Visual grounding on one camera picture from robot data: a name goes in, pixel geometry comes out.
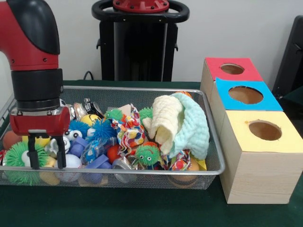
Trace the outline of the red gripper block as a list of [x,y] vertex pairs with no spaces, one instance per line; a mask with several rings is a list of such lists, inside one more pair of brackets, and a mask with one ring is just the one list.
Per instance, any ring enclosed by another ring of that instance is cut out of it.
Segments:
[[38,112],[21,112],[16,107],[10,112],[9,121],[12,130],[21,136],[28,136],[28,155],[30,166],[39,169],[38,153],[35,149],[33,134],[56,136],[58,146],[57,165],[59,169],[66,167],[65,146],[63,134],[70,125],[70,112],[67,107]]

